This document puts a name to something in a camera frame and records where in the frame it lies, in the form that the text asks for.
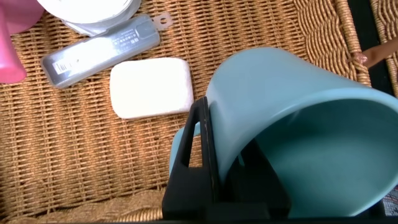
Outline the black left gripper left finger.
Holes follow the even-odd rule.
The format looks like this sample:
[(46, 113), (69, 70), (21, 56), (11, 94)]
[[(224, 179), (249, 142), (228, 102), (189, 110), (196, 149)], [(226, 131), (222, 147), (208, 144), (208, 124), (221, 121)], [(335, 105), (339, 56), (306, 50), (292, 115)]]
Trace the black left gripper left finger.
[[(190, 167), (193, 138), (201, 139), (201, 166)], [(218, 199), (218, 165), (207, 97), (191, 105), (187, 122), (173, 140), (170, 175), (162, 201), (166, 220), (200, 220)]]

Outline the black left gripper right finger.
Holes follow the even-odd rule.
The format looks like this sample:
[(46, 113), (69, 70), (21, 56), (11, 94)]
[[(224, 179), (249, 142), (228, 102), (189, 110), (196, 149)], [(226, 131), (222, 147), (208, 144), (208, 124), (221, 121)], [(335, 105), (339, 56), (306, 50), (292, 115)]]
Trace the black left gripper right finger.
[(223, 193), (239, 217), (286, 217), (291, 209), (290, 197), (254, 139), (233, 162)]

